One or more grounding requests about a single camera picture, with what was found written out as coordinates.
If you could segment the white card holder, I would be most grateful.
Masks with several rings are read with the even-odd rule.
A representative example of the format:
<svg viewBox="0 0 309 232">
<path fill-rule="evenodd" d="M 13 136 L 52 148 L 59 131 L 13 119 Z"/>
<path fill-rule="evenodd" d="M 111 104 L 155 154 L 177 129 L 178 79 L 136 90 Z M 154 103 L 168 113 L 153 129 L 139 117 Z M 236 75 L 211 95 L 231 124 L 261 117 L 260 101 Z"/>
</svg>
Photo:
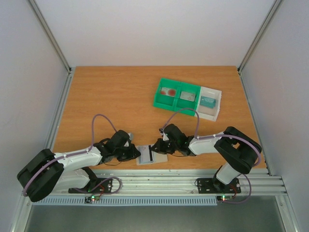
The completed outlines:
<svg viewBox="0 0 309 232">
<path fill-rule="evenodd" d="M 167 162 L 168 161 L 167 155 L 157 154 L 155 152 L 153 152 L 153 155 L 154 155 L 154 162 L 153 163 L 149 163 L 149 164 L 162 163 L 162 162 Z M 136 164 L 137 165 L 142 165 L 142 164 L 139 164 L 139 158 L 136 159 Z"/>
</svg>

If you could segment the white red floral card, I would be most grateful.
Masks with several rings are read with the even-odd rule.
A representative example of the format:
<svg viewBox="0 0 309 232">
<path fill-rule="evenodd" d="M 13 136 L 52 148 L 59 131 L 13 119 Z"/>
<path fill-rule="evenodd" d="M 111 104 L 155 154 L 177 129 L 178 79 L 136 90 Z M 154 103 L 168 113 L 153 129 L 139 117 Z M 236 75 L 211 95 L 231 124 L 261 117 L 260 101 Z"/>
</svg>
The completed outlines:
<svg viewBox="0 0 309 232">
<path fill-rule="evenodd" d="M 138 147 L 140 152 L 139 164 L 149 164 L 154 162 L 153 151 L 151 145 L 142 145 Z"/>
</svg>

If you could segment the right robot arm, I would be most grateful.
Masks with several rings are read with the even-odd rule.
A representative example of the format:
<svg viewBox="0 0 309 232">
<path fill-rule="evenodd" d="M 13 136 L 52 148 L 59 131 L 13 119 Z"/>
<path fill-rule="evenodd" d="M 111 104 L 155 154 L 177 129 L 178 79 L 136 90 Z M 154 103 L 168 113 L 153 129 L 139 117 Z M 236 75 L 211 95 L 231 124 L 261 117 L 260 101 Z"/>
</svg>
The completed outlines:
<svg viewBox="0 0 309 232">
<path fill-rule="evenodd" d="M 174 154 L 198 156 L 208 153 L 219 153 L 226 163 L 221 166 L 209 186 L 215 193 L 226 192 L 232 181 L 240 174 L 249 174 L 251 169 L 261 161 L 261 146 L 234 127 L 208 136 L 186 136 L 174 124 L 161 130 L 162 138 L 150 146 L 150 150 L 158 154 Z"/>
</svg>

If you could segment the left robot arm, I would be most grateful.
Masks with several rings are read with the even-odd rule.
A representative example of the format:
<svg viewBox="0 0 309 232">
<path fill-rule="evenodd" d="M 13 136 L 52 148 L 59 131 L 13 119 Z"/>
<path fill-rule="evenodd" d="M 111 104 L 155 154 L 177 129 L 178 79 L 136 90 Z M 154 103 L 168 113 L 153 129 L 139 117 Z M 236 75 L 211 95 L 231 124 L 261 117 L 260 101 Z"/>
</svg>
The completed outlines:
<svg viewBox="0 0 309 232">
<path fill-rule="evenodd" d="M 91 166 L 117 159 L 119 162 L 141 156 L 131 141 L 131 134 L 116 131 L 111 138 L 93 143 L 89 148 L 53 153 L 49 148 L 40 151 L 18 174 L 23 195 L 38 202 L 54 190 L 75 189 L 81 193 L 93 193 L 103 183 Z"/>
</svg>

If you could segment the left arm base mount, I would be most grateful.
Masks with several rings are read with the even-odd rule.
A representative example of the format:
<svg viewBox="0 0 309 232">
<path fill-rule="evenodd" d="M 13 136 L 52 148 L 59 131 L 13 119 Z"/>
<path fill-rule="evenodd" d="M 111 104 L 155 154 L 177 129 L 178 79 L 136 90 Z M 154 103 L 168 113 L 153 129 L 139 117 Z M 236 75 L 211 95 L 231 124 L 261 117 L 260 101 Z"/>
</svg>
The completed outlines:
<svg viewBox="0 0 309 232">
<path fill-rule="evenodd" d="M 112 179 L 111 178 L 99 178 L 96 182 L 90 181 L 84 188 L 70 188 L 68 193 L 111 193 L 112 192 Z"/>
</svg>

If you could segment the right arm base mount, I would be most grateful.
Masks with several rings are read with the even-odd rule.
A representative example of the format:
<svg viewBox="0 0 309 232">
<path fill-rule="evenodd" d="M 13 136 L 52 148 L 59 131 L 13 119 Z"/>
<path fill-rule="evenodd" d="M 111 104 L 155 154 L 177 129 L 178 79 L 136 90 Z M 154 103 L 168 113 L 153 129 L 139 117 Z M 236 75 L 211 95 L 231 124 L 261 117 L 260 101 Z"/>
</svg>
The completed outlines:
<svg viewBox="0 0 309 232">
<path fill-rule="evenodd" d="M 241 193 L 238 178 L 234 178 L 231 183 L 227 185 L 217 180 L 214 181 L 212 178 L 198 178 L 195 180 L 195 186 L 199 194 Z"/>
</svg>

